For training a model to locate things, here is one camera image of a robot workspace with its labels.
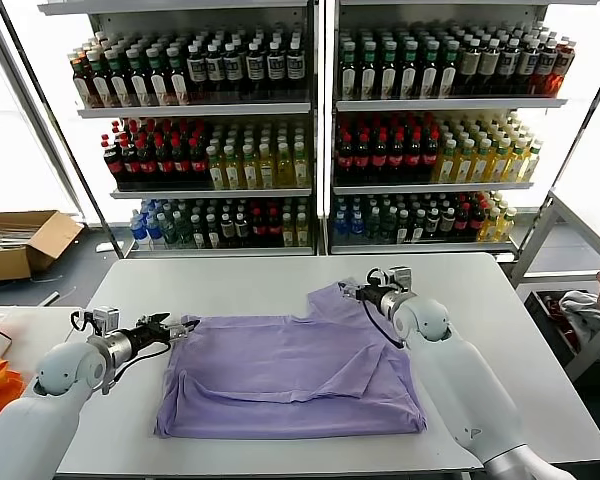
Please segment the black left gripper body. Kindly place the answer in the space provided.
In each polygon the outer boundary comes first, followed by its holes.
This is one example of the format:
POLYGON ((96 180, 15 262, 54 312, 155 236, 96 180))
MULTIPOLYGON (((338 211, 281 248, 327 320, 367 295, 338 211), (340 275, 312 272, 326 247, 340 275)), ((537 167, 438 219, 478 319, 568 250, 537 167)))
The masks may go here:
POLYGON ((154 343, 169 345, 170 341, 171 333, 161 323, 142 324, 129 331, 129 342, 133 356, 137 356, 140 351, 154 343))

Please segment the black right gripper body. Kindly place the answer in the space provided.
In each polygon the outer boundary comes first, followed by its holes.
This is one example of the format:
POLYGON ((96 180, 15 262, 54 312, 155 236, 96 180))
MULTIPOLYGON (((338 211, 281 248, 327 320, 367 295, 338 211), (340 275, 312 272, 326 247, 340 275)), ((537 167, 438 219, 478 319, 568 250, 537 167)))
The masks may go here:
POLYGON ((358 301, 368 301, 372 305, 380 305, 382 302, 382 298, 386 295, 386 288, 379 287, 375 285, 365 285, 360 287, 356 294, 355 298, 358 301))

